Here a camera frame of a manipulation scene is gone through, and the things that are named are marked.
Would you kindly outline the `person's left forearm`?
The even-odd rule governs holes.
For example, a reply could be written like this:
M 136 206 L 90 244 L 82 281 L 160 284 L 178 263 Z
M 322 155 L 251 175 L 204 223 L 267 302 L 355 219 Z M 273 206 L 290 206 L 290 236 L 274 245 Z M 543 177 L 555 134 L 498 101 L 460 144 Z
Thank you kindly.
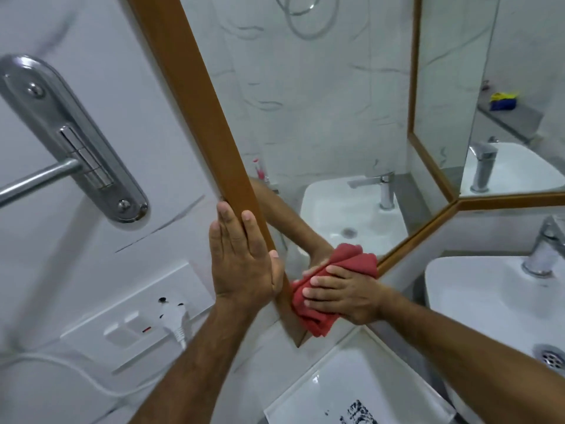
M 273 294 L 216 300 L 208 318 L 129 424 L 210 424 L 218 395 L 257 314 Z

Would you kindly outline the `wooden framed mirror door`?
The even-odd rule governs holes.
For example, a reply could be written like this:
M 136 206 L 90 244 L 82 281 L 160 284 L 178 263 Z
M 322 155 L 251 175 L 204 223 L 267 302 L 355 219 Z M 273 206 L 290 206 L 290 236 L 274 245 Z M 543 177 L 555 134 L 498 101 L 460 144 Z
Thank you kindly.
M 180 0 L 126 0 L 222 198 L 255 215 L 273 247 L 243 162 Z

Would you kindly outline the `wooden framed wall mirror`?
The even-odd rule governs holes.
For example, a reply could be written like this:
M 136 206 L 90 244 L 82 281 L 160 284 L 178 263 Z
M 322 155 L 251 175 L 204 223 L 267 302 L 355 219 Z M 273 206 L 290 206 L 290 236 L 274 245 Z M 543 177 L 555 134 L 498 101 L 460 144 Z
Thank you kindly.
M 408 92 L 407 139 L 423 164 L 427 177 L 456 211 L 489 211 L 508 208 L 565 206 L 565 192 L 503 194 L 487 197 L 460 198 L 448 178 L 442 173 L 425 146 L 415 134 L 416 100 L 419 78 L 419 52 L 422 0 L 413 0 L 413 19 L 410 59 L 410 86 Z

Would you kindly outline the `white ceramic sink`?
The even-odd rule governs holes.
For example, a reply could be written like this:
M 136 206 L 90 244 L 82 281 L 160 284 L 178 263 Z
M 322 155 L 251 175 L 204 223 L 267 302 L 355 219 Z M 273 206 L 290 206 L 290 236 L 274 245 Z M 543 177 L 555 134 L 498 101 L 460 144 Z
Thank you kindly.
M 523 271 L 524 259 L 434 259 L 424 273 L 427 305 L 528 356 L 536 344 L 565 351 L 565 261 L 559 258 L 553 276 L 543 279 Z

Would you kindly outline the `person's right forearm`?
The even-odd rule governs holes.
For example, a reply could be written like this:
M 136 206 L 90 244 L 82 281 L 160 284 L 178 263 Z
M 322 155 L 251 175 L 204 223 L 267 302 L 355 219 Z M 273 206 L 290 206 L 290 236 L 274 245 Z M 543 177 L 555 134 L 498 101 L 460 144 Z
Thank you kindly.
M 485 424 L 565 424 L 565 378 L 539 361 L 376 284 L 377 315 Z

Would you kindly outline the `chrome faucet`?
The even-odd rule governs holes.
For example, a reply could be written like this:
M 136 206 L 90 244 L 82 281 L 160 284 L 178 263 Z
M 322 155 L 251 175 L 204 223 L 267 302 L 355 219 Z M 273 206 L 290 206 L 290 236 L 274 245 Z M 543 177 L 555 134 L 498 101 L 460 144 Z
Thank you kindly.
M 565 216 L 547 216 L 539 229 L 529 256 L 521 268 L 536 278 L 550 278 L 559 258 L 565 259 Z

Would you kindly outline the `white power plug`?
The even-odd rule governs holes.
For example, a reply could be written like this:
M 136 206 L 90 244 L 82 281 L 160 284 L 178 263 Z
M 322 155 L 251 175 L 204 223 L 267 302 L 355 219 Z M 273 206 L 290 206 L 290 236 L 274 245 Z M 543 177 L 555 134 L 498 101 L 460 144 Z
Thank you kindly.
M 159 320 L 163 328 L 173 335 L 182 350 L 187 349 L 187 335 L 184 328 L 187 310 L 184 302 L 183 299 L 173 296 L 163 296 L 158 299 Z

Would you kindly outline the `steel sink drain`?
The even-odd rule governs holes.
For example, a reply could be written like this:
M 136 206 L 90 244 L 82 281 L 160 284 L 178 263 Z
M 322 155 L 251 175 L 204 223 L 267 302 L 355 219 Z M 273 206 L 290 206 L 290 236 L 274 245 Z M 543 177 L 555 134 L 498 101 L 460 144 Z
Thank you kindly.
M 550 344 L 536 344 L 532 352 L 536 360 L 565 377 L 565 351 Z

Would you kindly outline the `person's left hand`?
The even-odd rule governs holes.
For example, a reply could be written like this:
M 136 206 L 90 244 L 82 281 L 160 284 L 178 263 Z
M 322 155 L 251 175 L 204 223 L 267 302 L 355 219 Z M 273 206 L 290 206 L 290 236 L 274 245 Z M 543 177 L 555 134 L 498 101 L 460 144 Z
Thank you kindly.
M 209 230 L 211 271 L 216 301 L 235 312 L 257 315 L 281 291 L 271 285 L 269 249 L 256 217 L 249 210 L 237 216 L 244 228 L 244 255 L 224 255 L 220 243 L 220 225 L 212 222 Z

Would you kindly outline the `red cleaning cloth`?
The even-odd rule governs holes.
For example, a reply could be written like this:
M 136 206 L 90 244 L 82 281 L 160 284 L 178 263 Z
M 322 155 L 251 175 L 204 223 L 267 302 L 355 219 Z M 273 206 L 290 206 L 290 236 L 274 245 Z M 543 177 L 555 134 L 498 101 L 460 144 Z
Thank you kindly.
M 335 322 L 338 314 L 322 313 L 305 305 L 303 290 L 311 288 L 311 278 L 328 276 L 327 266 L 337 266 L 343 269 L 377 278 L 378 258 L 372 253 L 364 253 L 360 245 L 339 244 L 333 251 L 326 264 L 318 266 L 309 276 L 303 276 L 292 284 L 291 307 L 302 326 L 313 337 L 325 337 Z

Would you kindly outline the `white switch socket plate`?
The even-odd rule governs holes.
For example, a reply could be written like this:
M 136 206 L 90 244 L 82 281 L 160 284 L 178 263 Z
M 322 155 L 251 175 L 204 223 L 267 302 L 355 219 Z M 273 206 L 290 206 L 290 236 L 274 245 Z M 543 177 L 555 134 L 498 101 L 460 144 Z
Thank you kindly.
M 188 262 L 181 262 L 124 299 L 62 333 L 67 346 L 116 371 L 168 337 L 160 316 L 163 304 L 183 305 L 195 318 L 214 296 Z

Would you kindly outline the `person's right hand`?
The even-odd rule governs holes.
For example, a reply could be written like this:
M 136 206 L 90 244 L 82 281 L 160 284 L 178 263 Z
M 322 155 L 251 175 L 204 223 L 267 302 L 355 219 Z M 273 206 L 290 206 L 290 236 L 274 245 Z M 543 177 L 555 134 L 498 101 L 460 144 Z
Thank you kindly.
M 309 301 L 305 305 L 322 313 L 338 314 L 356 325 L 384 319 L 385 304 L 398 294 L 375 278 L 337 266 L 327 266 L 328 276 L 311 278 L 312 287 L 344 289 L 339 301 Z

